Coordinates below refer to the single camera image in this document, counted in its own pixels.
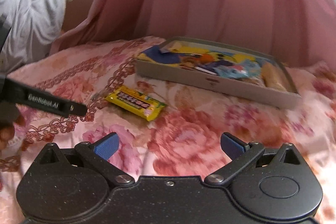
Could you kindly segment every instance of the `white cloth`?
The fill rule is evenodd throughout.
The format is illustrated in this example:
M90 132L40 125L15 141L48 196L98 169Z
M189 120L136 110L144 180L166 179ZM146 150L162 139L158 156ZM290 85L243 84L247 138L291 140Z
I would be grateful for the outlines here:
M0 53L0 71L9 73L45 58L59 36L66 0L0 0L0 15L12 28Z

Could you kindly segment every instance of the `human hand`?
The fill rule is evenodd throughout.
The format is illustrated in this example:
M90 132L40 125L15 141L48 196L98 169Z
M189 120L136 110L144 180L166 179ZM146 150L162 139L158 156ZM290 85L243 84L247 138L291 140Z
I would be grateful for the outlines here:
M5 149L8 145L8 141L13 139L15 134L14 123L16 123L19 126L26 125L26 121L21 114L12 124L0 123L0 150Z

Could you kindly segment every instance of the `gray tray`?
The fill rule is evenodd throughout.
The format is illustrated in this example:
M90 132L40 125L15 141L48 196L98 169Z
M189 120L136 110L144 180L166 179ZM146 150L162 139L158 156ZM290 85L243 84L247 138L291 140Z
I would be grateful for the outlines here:
M287 70L273 56L223 43L187 37L170 38L165 42L161 43L159 47L163 48L174 41L181 41L182 43L187 42L201 44L204 48L217 48L218 50L222 51L231 50L269 59L280 68L282 80L285 83L286 89L288 91L280 91L234 79L219 77L217 75L210 75L204 72L185 70L182 68L170 67L163 64L155 64L139 59L137 59L135 65L136 72L144 77L196 86L198 88L212 90L231 96L242 97L279 108L293 108L301 100L301 97L298 94L293 80L288 74Z

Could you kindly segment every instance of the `candy bar wrapper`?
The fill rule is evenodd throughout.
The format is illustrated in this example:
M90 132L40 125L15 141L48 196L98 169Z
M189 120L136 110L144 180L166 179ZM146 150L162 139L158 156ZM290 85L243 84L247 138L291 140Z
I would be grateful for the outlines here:
M166 106L166 104L124 85L110 93L105 100L145 118L149 122L154 120Z

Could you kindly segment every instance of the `bed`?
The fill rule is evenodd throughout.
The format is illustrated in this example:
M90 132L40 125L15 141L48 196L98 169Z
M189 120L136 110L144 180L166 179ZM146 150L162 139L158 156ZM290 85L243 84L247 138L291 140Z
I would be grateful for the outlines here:
M308 68L290 68L303 97L293 110L230 97L191 86L141 78L134 56L159 44L162 38L91 42L58 52L26 65L9 77L54 95L88 105L85 117L58 116L20 106L26 126L0 159L0 223L24 219L15 193L21 177L47 142L60 148L81 141L94 142L115 131L120 147L110 162L130 175L183 176L209 173L227 164L219 138L228 131L268 147L293 142L320 181L324 198L316 218L336 222L336 76L321 62ZM147 122L106 102L104 96L122 84L168 104L153 122Z

